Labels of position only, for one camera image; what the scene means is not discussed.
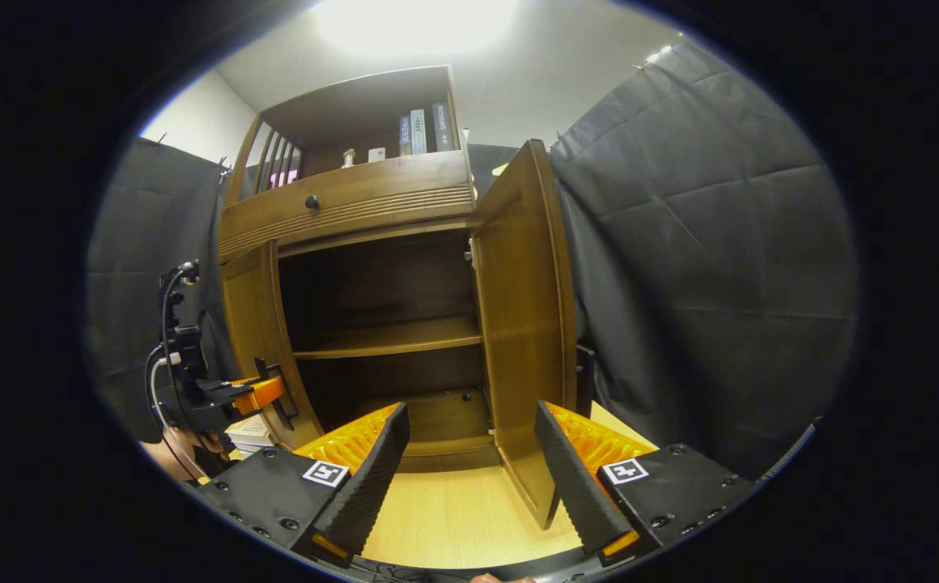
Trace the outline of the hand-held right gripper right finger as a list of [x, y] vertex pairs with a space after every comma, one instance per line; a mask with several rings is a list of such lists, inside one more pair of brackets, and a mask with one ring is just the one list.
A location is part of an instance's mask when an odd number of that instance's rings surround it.
[[755, 489], [695, 448], [657, 448], [554, 403], [537, 403], [533, 432], [584, 553], [604, 567], [678, 545]]

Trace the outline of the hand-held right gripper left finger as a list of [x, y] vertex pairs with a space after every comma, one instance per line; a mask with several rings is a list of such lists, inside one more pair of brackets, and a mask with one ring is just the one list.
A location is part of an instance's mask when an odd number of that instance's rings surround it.
[[278, 547], [351, 561], [376, 526], [408, 442], [408, 406], [395, 402], [296, 450], [262, 448], [197, 492]]

